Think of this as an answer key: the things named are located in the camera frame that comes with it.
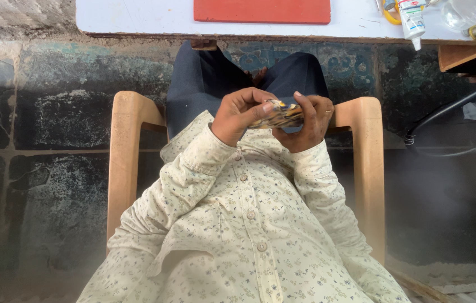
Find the phone case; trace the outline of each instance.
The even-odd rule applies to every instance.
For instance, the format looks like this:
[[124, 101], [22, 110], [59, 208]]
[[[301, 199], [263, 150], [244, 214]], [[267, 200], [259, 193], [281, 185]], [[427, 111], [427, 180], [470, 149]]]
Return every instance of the phone case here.
[[269, 99], [274, 111], [267, 117], [250, 125], [249, 129], [298, 127], [304, 123], [302, 107], [297, 104], [285, 104], [280, 100]]

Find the hand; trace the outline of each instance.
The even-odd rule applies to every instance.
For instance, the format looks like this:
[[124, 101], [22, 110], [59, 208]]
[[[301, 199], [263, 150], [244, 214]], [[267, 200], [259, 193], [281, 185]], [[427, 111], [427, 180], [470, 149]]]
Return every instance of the hand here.
[[212, 122], [212, 133], [221, 142], [236, 147], [246, 127], [273, 111], [271, 103], [264, 104], [264, 100], [268, 99], [277, 98], [255, 87], [226, 95]]
[[303, 152], [322, 142], [328, 129], [329, 119], [335, 110], [332, 101], [321, 96], [306, 97], [295, 92], [294, 100], [300, 104], [304, 113], [302, 130], [292, 134], [287, 134], [281, 128], [272, 130], [272, 135], [292, 154]]

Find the navy trousers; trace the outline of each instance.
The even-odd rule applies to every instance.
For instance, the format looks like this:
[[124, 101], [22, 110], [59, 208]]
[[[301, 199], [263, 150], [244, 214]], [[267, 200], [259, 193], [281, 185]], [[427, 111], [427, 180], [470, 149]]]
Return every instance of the navy trousers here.
[[[172, 139], [200, 113], [208, 110], [214, 117], [221, 99], [242, 88], [254, 86], [239, 67], [221, 50], [195, 51], [190, 41], [183, 43], [167, 92], [167, 131]], [[295, 91], [328, 97], [322, 69], [315, 56], [297, 52], [270, 67], [258, 88], [273, 93], [285, 103], [295, 103]]]

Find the orange board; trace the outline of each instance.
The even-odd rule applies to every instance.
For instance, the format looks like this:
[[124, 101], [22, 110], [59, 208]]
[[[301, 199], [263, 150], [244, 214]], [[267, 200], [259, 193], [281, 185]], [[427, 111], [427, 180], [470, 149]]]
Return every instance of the orange board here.
[[205, 22], [328, 24], [329, 0], [194, 0], [193, 18]]

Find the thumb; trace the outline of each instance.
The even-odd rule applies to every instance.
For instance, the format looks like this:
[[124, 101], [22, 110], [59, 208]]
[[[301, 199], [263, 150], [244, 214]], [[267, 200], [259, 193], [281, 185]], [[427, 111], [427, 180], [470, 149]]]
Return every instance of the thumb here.
[[274, 106], [269, 102], [251, 107], [246, 112], [240, 114], [240, 123], [244, 128], [246, 128], [253, 124], [253, 122], [266, 117], [273, 110]]

